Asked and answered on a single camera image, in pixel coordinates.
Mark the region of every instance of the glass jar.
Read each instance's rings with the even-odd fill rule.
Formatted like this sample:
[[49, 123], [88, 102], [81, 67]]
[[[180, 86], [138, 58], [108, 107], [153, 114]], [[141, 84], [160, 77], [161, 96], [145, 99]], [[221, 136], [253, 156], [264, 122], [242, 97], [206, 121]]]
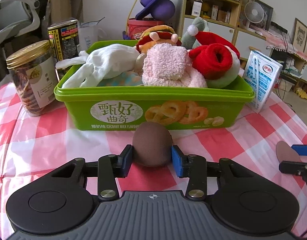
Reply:
[[55, 100], [58, 83], [49, 41], [39, 41], [10, 55], [7, 68], [23, 106], [31, 116], [41, 115]]

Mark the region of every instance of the red and white tablecloth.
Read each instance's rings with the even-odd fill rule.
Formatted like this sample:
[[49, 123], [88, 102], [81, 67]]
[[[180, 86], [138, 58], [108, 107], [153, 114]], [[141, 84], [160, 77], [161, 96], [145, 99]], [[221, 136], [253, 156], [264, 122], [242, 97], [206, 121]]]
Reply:
[[[307, 186], [301, 177], [278, 170], [275, 146], [280, 140], [307, 144], [307, 126], [276, 95], [271, 93], [260, 114], [244, 106], [229, 128], [171, 131], [174, 143], [185, 154], [198, 154], [207, 161], [227, 157], [292, 192], [300, 203], [293, 228], [296, 235], [307, 229]], [[0, 89], [0, 236], [6, 239], [13, 230], [6, 215], [9, 196], [24, 185], [76, 157], [87, 162], [100, 156], [120, 154], [132, 143], [131, 131], [80, 131], [72, 124], [63, 103], [52, 111], [30, 117], [22, 107], [13, 84]], [[118, 179], [124, 190], [185, 190], [187, 179], [179, 179], [172, 166], [144, 169], [132, 165], [125, 179]], [[208, 184], [209, 192], [216, 185]], [[96, 192], [96, 178], [88, 180], [87, 190]]]

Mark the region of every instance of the jar label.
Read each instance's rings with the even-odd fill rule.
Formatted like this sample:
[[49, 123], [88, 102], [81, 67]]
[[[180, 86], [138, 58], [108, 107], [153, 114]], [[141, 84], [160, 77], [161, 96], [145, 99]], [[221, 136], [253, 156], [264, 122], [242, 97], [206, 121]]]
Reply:
[[143, 110], [133, 102], [108, 100], [94, 104], [90, 113], [99, 121], [116, 124], [138, 120], [143, 115]]
[[32, 92], [40, 108], [55, 100], [54, 88], [57, 85], [53, 57], [26, 71]]

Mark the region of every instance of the hamburger plush toy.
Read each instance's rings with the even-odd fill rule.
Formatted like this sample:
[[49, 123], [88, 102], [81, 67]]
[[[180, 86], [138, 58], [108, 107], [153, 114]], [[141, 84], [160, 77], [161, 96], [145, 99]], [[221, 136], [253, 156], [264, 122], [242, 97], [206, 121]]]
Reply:
[[136, 45], [136, 49], [140, 53], [147, 54], [149, 49], [160, 43], [169, 43], [174, 46], [181, 46], [181, 41], [173, 28], [167, 25], [157, 25], [143, 32]]

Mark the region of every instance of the purple toy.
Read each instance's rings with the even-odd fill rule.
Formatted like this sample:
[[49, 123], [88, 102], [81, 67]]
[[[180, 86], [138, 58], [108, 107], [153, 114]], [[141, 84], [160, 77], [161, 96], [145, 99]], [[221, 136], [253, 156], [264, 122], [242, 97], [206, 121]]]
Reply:
[[175, 14], [175, 5], [170, 0], [140, 0], [144, 9], [135, 17], [142, 20], [151, 14], [157, 21], [167, 21]]

